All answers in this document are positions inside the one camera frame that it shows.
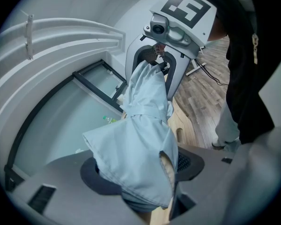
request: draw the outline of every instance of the glass panel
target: glass panel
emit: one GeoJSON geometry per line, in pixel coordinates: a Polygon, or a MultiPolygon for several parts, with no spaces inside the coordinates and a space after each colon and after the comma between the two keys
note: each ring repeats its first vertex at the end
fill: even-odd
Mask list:
{"type": "Polygon", "coordinates": [[[15,165],[31,176],[47,163],[88,150],[83,132],[106,125],[103,116],[120,120],[121,113],[71,81],[39,111],[28,127],[15,165]]]}
{"type": "Polygon", "coordinates": [[[103,65],[99,65],[89,70],[84,73],[83,76],[111,98],[117,91],[116,87],[119,88],[123,83],[122,80],[115,76],[111,71],[107,70],[103,65]]]}

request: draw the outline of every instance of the gray panel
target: gray panel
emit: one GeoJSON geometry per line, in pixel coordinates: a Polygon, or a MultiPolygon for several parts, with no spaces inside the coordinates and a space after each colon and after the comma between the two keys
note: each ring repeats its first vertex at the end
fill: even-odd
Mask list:
{"type": "Polygon", "coordinates": [[[83,162],[91,151],[59,158],[25,181],[14,195],[27,203],[43,184],[56,187],[44,216],[59,224],[144,224],[119,195],[99,195],[80,177],[83,162]]]}
{"type": "Polygon", "coordinates": [[[237,193],[230,198],[225,225],[247,223],[264,210],[281,189],[281,127],[275,127],[254,142],[235,189],[237,193]]]}
{"type": "Polygon", "coordinates": [[[153,14],[150,25],[144,26],[143,34],[148,38],[152,38],[176,49],[179,53],[183,53],[190,59],[195,59],[199,54],[200,47],[191,40],[184,30],[178,27],[171,28],[168,24],[169,21],[166,17],[159,14],[153,14]],[[156,25],[164,27],[164,33],[157,34],[154,31],[154,26],[156,25]]]}
{"type": "Polygon", "coordinates": [[[234,154],[198,147],[190,147],[188,150],[201,156],[205,166],[197,177],[191,181],[180,182],[177,187],[183,194],[188,194],[195,203],[198,203],[214,189],[214,186],[223,178],[230,167],[230,164],[221,160],[233,158],[234,154]]]}
{"type": "Polygon", "coordinates": [[[219,165],[213,163],[221,157],[221,151],[199,151],[197,148],[192,147],[192,149],[194,148],[194,150],[192,150],[191,152],[196,153],[202,157],[204,156],[205,168],[207,169],[207,171],[204,172],[203,170],[195,179],[189,182],[185,182],[185,184],[181,187],[182,189],[180,192],[187,195],[188,192],[191,192],[193,197],[198,197],[194,192],[189,191],[187,186],[187,183],[192,186],[191,183],[194,181],[197,182],[197,185],[201,185],[202,188],[209,189],[209,191],[206,191],[204,196],[202,191],[200,191],[199,186],[194,186],[197,189],[197,192],[201,194],[200,199],[202,200],[198,201],[198,203],[189,211],[172,220],[170,224],[221,224],[226,208],[230,202],[230,198],[235,192],[234,188],[236,187],[236,178],[245,167],[250,147],[250,144],[241,145],[238,148],[235,156],[233,157],[232,163],[230,165],[227,164],[227,166],[224,165],[225,167],[227,167],[227,169],[224,169],[222,164],[219,165]],[[209,156],[207,154],[209,153],[209,151],[214,154],[216,154],[215,152],[219,152],[219,155],[209,156]],[[220,174],[218,174],[219,168],[222,168],[225,171],[222,170],[220,174]]]}

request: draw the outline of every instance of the gray pants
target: gray pants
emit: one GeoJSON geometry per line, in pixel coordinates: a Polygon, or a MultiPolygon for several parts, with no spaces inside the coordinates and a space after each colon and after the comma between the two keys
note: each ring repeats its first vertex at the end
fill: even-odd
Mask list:
{"type": "Polygon", "coordinates": [[[215,132],[218,136],[217,146],[225,147],[224,150],[236,152],[238,146],[241,144],[239,137],[239,130],[237,123],[233,121],[231,112],[225,100],[219,123],[216,125],[215,132]]]}

